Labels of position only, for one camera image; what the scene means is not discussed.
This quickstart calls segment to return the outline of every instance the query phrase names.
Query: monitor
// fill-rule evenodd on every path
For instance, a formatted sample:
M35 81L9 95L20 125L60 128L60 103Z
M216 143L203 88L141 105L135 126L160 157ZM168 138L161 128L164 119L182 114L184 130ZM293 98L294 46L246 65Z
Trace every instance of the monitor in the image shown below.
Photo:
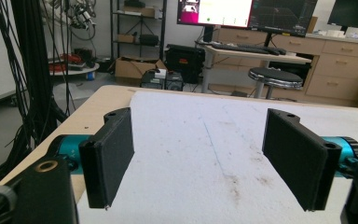
M336 0L327 23L341 26L344 32L348 27L358 28L358 1Z
M317 0L254 0L249 26L270 34L304 37Z
M252 3L253 0L178 0L177 24L205 26L204 41L209 42L215 25L248 27Z

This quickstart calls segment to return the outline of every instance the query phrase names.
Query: stool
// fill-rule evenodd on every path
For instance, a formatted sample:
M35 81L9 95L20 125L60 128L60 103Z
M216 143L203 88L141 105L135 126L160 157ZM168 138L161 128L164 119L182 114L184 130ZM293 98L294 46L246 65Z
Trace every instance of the stool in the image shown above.
M272 89L274 87L296 90L302 89L303 80L301 77L273 68L251 68L249 70L249 77L257 81L255 98L260 98L264 84L268 85L266 99L271 98Z

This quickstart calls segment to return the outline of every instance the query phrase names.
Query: drawer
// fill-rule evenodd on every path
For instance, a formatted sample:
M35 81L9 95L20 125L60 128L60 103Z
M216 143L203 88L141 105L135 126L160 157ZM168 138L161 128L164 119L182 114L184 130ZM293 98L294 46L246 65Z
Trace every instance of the drawer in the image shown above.
M295 53L320 55L324 48L325 40L313 38L300 38L294 36L276 35L272 41L277 48L286 49Z
M324 45L324 53L358 57L358 44L327 40Z
M358 58L323 54L316 64L315 74L329 77L358 77Z
M307 95L358 100L358 80L340 77L313 76Z
M219 30L217 41L225 43L246 43L246 44L260 44L264 43L267 34L257 31L245 31L236 29L225 29Z

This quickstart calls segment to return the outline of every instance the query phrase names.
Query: equipment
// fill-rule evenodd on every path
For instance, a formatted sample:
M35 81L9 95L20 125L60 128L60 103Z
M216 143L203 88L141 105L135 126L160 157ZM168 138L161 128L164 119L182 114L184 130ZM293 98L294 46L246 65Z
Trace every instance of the equipment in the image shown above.
M269 34L304 37L317 0L254 1L249 27Z
M183 79L180 73L170 72L165 77L164 90L183 91Z
M205 26L203 40L211 42L214 25L248 27L252 2L253 0L179 0L176 23Z
M109 208L134 154L131 110L103 120L94 135L57 136L45 156L0 186L0 223L78 223L70 172L84 173L90 208Z
M158 35L139 35L139 43L147 46L158 45Z
M264 155L304 211L324 210L335 172L353 178L342 223L358 223L358 143L349 137L320 137L296 115L268 110Z
M165 64L171 71L180 73L185 83L199 83L205 61L205 50L180 45L167 45Z
M341 31L344 32L348 27L358 28L358 2L336 0L327 23L342 26Z
M155 77L156 70L148 70L142 75L141 87L148 89L164 89L164 79Z
M255 48L240 47L240 46L233 46L233 45L226 45L226 44L212 44L212 47L214 49L225 49L225 50L234 50L234 51L241 51L241 52L269 54L269 52L264 49L255 49Z
M124 1L125 7L145 7L144 2L140 2L139 0L126 0Z
M237 44L238 47L241 48L253 48L253 49L263 49L268 51L268 53L273 55L286 55L285 49L279 49L279 48L272 48L272 47L265 47L265 46L259 46L259 45L247 45L247 44Z

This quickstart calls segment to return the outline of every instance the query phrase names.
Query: screw hole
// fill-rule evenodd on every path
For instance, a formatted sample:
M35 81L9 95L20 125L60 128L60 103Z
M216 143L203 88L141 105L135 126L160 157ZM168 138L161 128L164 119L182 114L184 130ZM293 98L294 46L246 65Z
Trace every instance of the screw hole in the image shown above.
M58 166L57 161L44 161L42 163L39 163L35 167L35 170L39 173L45 173L45 172L54 170L54 168L56 168L57 166Z

